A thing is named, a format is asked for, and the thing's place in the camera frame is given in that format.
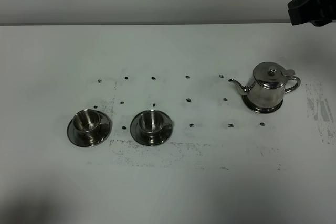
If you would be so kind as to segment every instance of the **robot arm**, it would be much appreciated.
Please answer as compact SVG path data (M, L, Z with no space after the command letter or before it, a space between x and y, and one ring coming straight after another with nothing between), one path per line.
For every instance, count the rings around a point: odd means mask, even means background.
M288 3L292 25L306 22L324 26L336 20L336 0L292 0Z

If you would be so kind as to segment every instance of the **stainless steel teapot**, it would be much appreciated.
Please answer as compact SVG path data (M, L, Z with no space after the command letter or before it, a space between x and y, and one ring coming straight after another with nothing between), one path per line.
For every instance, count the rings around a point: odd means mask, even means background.
M254 68L253 76L247 86L242 86L234 79L229 79L229 82L236 85L239 94L243 97L243 102L251 110L258 113L271 113L281 107L285 94L300 86L301 80L294 74L294 70L286 70L279 64L263 62ZM295 80L296 84L286 89L288 80Z

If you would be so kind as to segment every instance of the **teapot handle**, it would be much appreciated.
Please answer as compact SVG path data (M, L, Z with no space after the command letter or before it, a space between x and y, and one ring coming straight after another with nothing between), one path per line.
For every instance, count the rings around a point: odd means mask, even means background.
M301 80L300 80L300 78L297 77L297 76L289 76L289 77L288 77L288 80L296 81L296 84L295 84L293 87L290 87L290 88L288 88L288 89L285 89L285 94L294 91L294 90L297 89L297 88L300 86L300 84L301 84Z

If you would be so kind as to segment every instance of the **teapot spout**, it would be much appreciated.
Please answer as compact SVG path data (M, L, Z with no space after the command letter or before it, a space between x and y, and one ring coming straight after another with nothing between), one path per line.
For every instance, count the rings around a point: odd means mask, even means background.
M238 81L236 81L235 79L229 79L229 82L232 82L234 85L236 85L238 93L240 95L247 95L248 92L250 91L251 88L246 87L241 85Z

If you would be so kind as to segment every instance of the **table surface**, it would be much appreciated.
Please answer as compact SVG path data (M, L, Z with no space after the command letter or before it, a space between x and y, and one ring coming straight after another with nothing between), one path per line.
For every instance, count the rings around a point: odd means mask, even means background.
M0 27L1 223L334 223L335 31ZM267 115L247 109L227 81L245 84L263 61L302 81ZM142 146L130 123L153 104L173 134ZM76 147L67 125L94 106L112 132Z

